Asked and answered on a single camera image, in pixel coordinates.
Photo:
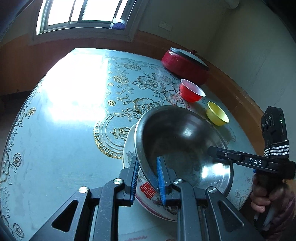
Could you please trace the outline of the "right hand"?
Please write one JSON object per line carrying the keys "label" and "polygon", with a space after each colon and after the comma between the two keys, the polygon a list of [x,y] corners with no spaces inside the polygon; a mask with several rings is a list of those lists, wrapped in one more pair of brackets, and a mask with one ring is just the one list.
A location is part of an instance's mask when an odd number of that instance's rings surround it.
{"label": "right hand", "polygon": [[262,235],[266,240],[280,240],[294,218],[295,194],[287,184],[268,194],[267,190],[259,185],[259,178],[258,174],[253,177],[250,205],[258,213],[265,212],[267,206],[271,204],[275,205],[275,213],[270,221],[270,227]]}

